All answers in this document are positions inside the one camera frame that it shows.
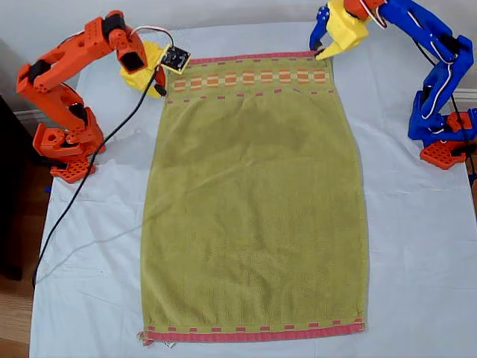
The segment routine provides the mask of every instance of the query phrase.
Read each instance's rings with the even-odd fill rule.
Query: towel hem
[[[310,330],[250,333],[158,333],[145,330],[148,341],[169,342],[260,342],[342,336],[364,331],[364,323],[352,323]]]
[[[237,54],[236,56],[224,56],[224,57],[206,57],[206,58],[194,58],[190,60],[189,64],[197,65],[201,63],[211,63],[218,61],[231,61],[231,60],[243,60],[248,58],[273,58],[273,57],[311,57],[314,56],[313,51],[297,51],[297,52],[272,52],[264,54]]]

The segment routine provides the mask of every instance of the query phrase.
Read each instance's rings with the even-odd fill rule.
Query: baseboard
[[[477,89],[457,89],[454,92],[454,98],[459,106],[459,110],[465,107],[477,108]]]
[[[38,123],[51,124],[51,120],[41,110],[19,110],[13,113],[31,135],[35,134]]]

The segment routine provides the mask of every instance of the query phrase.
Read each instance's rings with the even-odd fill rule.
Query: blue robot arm
[[[355,0],[354,5],[363,5],[364,1],[372,0]],[[409,136],[412,139],[422,140],[425,147],[438,141],[467,142],[469,139],[474,139],[477,136],[477,110],[469,110],[465,113],[470,124],[462,125],[460,128],[451,128],[449,116],[439,114],[474,63],[472,42],[464,36],[454,38],[452,30],[436,15],[412,0],[375,2],[381,3],[375,6],[376,14],[373,15],[369,8],[366,11],[373,15],[376,22],[385,25],[385,19],[388,20],[437,59],[435,67],[424,80],[423,90],[419,91],[414,99],[409,122]],[[344,6],[348,14],[356,21],[358,15],[347,7],[346,2]],[[321,7],[318,11],[318,23],[310,37],[312,50],[316,50],[321,45],[320,40],[327,32],[328,24],[331,24],[333,20],[329,15],[323,16],[323,14],[329,14],[326,9],[328,7]],[[345,30],[341,28],[338,35],[343,36],[343,34]]]

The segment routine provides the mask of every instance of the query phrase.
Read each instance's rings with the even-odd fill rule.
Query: white tablecloth
[[[194,57],[306,50],[312,23],[174,32]],[[58,227],[38,274],[31,357],[462,357],[477,355],[477,225],[463,165],[419,160],[407,137],[430,71],[411,39],[372,35],[335,58],[335,82],[361,154],[370,242],[367,330],[261,343],[155,343],[143,348],[139,240],[162,100],[139,112],[97,158],[98,171]],[[159,34],[148,39],[166,41]],[[81,72],[78,92],[108,134],[139,93],[114,55]],[[55,179],[45,234],[76,185]]]

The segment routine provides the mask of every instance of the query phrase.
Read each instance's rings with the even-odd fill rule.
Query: green towel
[[[331,62],[231,57],[167,79],[142,228],[145,340],[363,330],[361,167]]]

